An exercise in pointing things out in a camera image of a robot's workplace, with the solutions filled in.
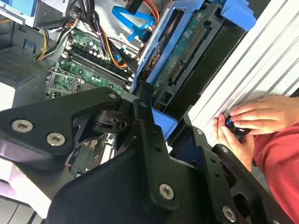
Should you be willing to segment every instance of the person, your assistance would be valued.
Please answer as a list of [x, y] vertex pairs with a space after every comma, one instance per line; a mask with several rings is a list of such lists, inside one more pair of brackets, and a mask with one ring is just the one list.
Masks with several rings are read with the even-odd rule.
[[213, 119], [214, 141], [230, 148], [249, 172], [254, 159], [282, 209], [299, 224], [299, 97], [265, 97], [230, 115], [236, 127], [251, 129], [245, 143], [225, 126], [223, 114]]

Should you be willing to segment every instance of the motherboard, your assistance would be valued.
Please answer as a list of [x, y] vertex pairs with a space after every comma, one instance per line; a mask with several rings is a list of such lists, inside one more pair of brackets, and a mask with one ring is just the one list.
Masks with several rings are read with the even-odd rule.
[[133, 77], [129, 68], [116, 67], [109, 56], [104, 56], [99, 40], [74, 29], [56, 67], [50, 69], [47, 96], [56, 98], [97, 87], [108, 87], [122, 95], [131, 93]]

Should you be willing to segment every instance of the finger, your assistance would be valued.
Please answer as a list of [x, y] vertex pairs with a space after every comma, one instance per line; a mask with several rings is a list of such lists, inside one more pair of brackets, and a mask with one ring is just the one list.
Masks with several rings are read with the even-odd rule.
[[231, 117], [233, 122], [239, 120], [275, 120], [277, 117], [277, 111], [272, 109], [265, 110], [253, 110], [244, 112]]
[[213, 118], [213, 130], [212, 130], [212, 138], [214, 142], [219, 142], [218, 140], [218, 119]]
[[240, 120], [234, 122], [234, 126], [239, 128], [249, 128], [249, 129], [276, 129], [278, 123], [273, 120]]
[[250, 104], [245, 104], [245, 105], [240, 105], [237, 106], [235, 109], [233, 109], [229, 114], [231, 116], [235, 116], [241, 113], [245, 113], [248, 111], [253, 111], [253, 110], [263, 110], [263, 109], [269, 109], [269, 105], [266, 103], [250, 103]]
[[223, 114], [219, 115], [218, 126], [225, 126], [225, 116]]
[[225, 137], [225, 134], [223, 133], [221, 127], [224, 127], [224, 126], [220, 126], [220, 119], [218, 121], [218, 140], [219, 140], [219, 143], [231, 148], [230, 144], [228, 143], [228, 140], [226, 139]]
[[231, 133], [231, 131], [227, 127], [221, 126], [221, 130], [222, 130], [228, 144], [231, 146], [232, 150], [242, 147], [241, 143], [238, 141], [238, 139]]

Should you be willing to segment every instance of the white panel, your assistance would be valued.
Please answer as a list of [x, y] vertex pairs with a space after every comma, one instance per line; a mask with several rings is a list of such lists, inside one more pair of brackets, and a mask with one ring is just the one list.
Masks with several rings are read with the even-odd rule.
[[289, 96], [299, 87], [299, 1], [272, 0], [189, 111], [210, 144], [212, 119], [269, 94]]
[[13, 106], [15, 89], [0, 83], [0, 111], [10, 109]]

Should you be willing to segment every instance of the bolt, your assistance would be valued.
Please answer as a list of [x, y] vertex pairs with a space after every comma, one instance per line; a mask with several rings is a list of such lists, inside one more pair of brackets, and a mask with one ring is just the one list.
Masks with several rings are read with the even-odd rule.
[[232, 223], [234, 223], [236, 221], [236, 217], [234, 212], [232, 211], [232, 209], [228, 206], [223, 206], [222, 208], [222, 212], [224, 214], [224, 216]]
[[276, 219], [273, 219], [273, 224], [280, 224], [280, 222], [277, 221]]
[[225, 153], [228, 153], [228, 149], [227, 149], [227, 148], [225, 148], [224, 146], [222, 146], [221, 148], [222, 148], [222, 150], [223, 150]]
[[196, 132], [197, 132], [197, 134], [200, 134], [200, 135], [203, 134], [203, 132], [201, 130], [199, 130], [199, 129], [196, 129]]
[[11, 124], [12, 129], [16, 132], [26, 133], [33, 129], [33, 124], [28, 120], [15, 120]]
[[65, 143], [65, 137], [60, 133], [51, 133], [47, 136], [47, 142], [52, 146], [62, 146]]
[[113, 93], [109, 93], [108, 96], [110, 96], [110, 97], [113, 98], [113, 99], [116, 99], [116, 95], [113, 94]]
[[174, 198], [174, 192], [171, 186], [169, 186], [166, 183], [162, 183], [159, 187], [160, 194], [163, 196], [163, 198], [167, 200], [172, 200]]
[[146, 105], [146, 103], [143, 102], [143, 101], [140, 102], [140, 105], [143, 106], [143, 107], [145, 107], [145, 108], [148, 108], [148, 106]]

